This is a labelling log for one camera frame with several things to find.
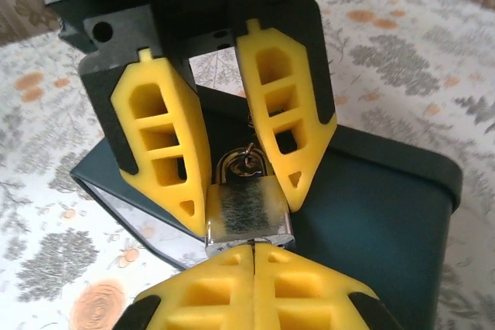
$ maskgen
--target yellow plastic pad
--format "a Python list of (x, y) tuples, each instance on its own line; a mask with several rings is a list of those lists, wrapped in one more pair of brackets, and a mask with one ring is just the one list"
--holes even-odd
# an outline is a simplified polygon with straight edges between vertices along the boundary
[(146, 330), (253, 330), (253, 250), (235, 247), (141, 293), (162, 302)]
[(141, 293), (146, 330), (370, 330), (348, 294), (366, 285), (266, 243), (234, 247)]
[[(336, 130), (333, 115), (321, 124), (306, 48), (277, 29), (247, 22), (237, 54), (256, 134), (273, 165), (290, 210), (302, 206), (323, 154)], [(282, 153), (278, 139), (293, 138), (297, 149)]]
[(149, 49), (139, 57), (111, 96), (139, 169), (122, 177), (204, 236), (211, 160), (200, 99), (166, 58), (153, 59)]
[(369, 330), (348, 294), (365, 284), (268, 244), (256, 245), (255, 329)]

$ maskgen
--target brass padlock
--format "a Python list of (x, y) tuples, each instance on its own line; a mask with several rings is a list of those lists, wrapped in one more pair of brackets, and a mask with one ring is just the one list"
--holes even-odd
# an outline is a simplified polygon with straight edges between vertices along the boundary
[(208, 188), (207, 256), (246, 243), (294, 243), (289, 208), (265, 153), (253, 144), (226, 153)]

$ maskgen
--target dark green box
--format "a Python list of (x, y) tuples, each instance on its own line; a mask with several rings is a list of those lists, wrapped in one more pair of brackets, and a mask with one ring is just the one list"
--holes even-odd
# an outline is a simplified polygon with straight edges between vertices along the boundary
[[(214, 164), (246, 144), (246, 100), (198, 87)], [(184, 268), (140, 232), (128, 212), (203, 242), (127, 185), (103, 140), (72, 171), (129, 233), (163, 260)], [(436, 153), (339, 126), (302, 209), (292, 215), (296, 253), (369, 285), (407, 330), (434, 328), (449, 220), (459, 205), (462, 173)]]

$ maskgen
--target floral tablecloth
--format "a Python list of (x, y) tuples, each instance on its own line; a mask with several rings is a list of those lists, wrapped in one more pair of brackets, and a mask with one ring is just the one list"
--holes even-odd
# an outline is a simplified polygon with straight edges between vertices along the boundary
[[(495, 328), (495, 14), (463, 0), (318, 2), (340, 123), (463, 167), (437, 328)], [(103, 135), (76, 74), (81, 57), (54, 33), (0, 49), (5, 329), (108, 330), (137, 293), (177, 273), (68, 176)], [(243, 94), (231, 50), (193, 69), (199, 84)]]

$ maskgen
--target mounting hole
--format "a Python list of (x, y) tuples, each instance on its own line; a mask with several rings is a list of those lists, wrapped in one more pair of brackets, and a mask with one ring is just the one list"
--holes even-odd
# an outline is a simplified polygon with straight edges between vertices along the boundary
[(93, 26), (93, 37), (100, 43), (106, 43), (114, 35), (114, 30), (108, 22), (99, 22)]
[(221, 30), (217, 31), (213, 34), (213, 37), (216, 39), (224, 38), (225, 36), (228, 35), (228, 32), (226, 30)]
[(230, 44), (229, 43), (220, 44), (217, 47), (217, 50), (222, 50), (222, 49), (226, 49), (226, 48), (230, 48)]

